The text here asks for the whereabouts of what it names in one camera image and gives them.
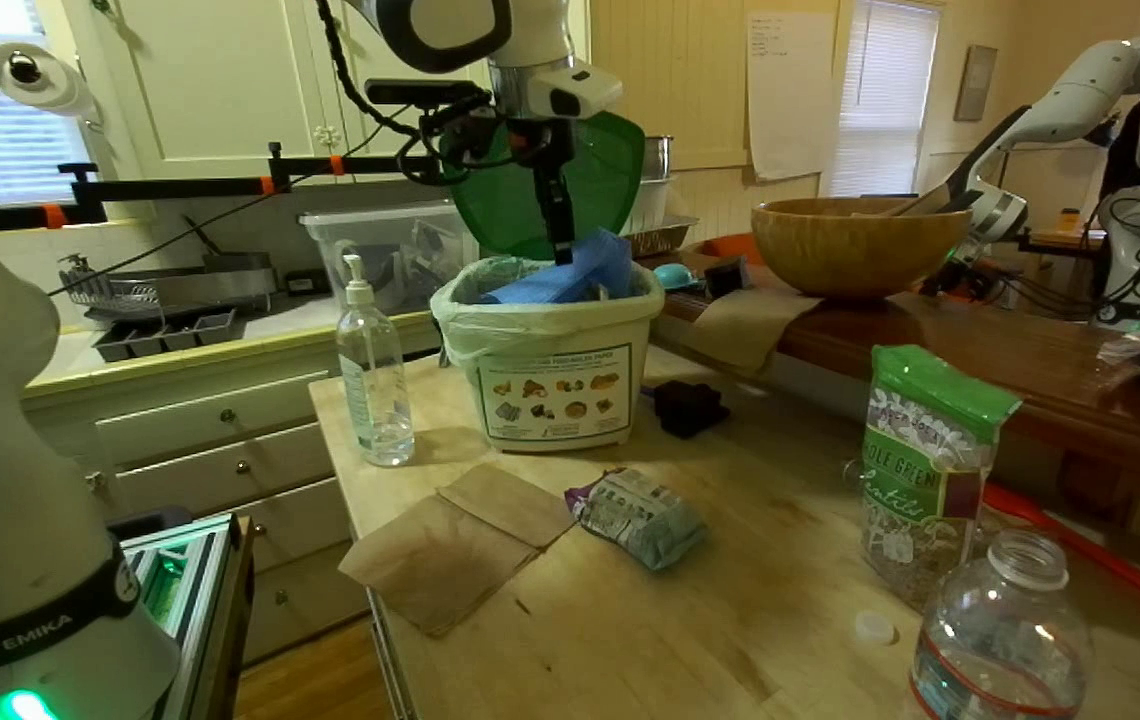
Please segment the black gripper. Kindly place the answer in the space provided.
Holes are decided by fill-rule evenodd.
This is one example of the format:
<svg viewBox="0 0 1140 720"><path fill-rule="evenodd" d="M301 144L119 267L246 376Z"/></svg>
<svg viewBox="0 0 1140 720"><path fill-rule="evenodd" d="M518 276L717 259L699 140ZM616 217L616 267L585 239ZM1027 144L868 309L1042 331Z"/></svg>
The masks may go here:
<svg viewBox="0 0 1140 720"><path fill-rule="evenodd" d="M534 168L534 197L551 239L551 259L566 265L574 243L573 197L561 164L574 155L573 121L508 121L513 160Z"/></svg>

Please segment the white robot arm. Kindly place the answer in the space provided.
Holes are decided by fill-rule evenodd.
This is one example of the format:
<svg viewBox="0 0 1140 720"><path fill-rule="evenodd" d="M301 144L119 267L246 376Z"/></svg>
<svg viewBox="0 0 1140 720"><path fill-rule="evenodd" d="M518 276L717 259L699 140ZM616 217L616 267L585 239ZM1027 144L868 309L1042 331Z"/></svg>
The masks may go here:
<svg viewBox="0 0 1140 720"><path fill-rule="evenodd" d="M0 259L0 720L157 720L178 644L79 472L27 421L55 305Z"/></svg>

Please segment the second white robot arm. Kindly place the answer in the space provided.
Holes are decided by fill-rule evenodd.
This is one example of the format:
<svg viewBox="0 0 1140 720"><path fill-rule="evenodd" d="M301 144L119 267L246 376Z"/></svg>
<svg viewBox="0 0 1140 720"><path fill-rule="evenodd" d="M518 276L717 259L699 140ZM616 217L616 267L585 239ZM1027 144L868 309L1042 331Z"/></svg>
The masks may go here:
<svg viewBox="0 0 1140 720"><path fill-rule="evenodd" d="M1140 311L1140 35L1084 49L1042 97L1006 110L942 187L966 203L970 239L1018 234L1027 200L984 178L978 168L1003 148L1084 140L1104 122L1117 122L1108 164L1124 168L1124 178L1096 200L1108 267L1091 314L1120 320L1124 311Z"/></svg>

